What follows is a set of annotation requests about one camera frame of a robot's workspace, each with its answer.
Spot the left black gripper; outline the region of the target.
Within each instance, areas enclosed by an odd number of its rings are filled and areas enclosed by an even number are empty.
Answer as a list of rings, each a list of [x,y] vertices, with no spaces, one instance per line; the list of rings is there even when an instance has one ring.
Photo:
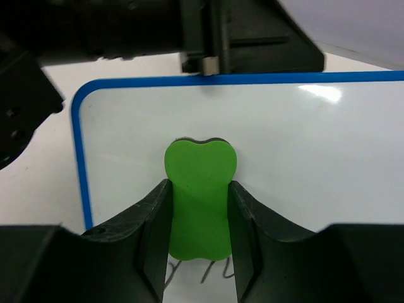
[[[2,1],[1,167],[62,111],[45,66],[181,52],[187,73],[212,54],[204,1]]]

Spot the blue framed whiteboard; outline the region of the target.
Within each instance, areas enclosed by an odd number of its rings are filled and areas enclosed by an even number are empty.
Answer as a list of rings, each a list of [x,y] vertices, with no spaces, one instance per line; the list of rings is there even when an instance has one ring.
[[[181,138],[230,143],[231,182],[312,232],[403,226],[401,71],[95,80],[71,121],[86,230],[170,181],[165,151]],[[161,302],[239,302],[232,247],[220,261],[168,250]]]

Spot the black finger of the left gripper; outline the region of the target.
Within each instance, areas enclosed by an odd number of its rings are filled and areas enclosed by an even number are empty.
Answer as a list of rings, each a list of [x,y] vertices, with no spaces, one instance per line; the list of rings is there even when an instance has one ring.
[[[322,72],[324,54],[279,1],[182,1],[182,70]]]

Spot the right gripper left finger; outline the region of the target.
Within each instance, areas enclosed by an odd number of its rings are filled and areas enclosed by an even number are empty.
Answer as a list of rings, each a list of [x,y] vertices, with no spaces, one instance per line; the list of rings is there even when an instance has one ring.
[[[84,234],[60,225],[1,227],[2,302],[161,302],[172,184]]]

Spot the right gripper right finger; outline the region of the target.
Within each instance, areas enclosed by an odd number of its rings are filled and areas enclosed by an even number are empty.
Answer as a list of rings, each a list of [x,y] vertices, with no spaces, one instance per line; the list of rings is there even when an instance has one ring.
[[[228,221],[239,302],[402,302],[403,226],[312,232],[231,182]]]

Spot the green whiteboard eraser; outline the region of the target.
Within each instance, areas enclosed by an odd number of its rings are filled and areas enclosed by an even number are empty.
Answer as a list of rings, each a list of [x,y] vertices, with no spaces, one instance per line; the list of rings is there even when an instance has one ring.
[[[173,189],[170,255],[180,261],[229,257],[227,200],[235,149],[218,138],[181,138],[166,149],[164,165]]]

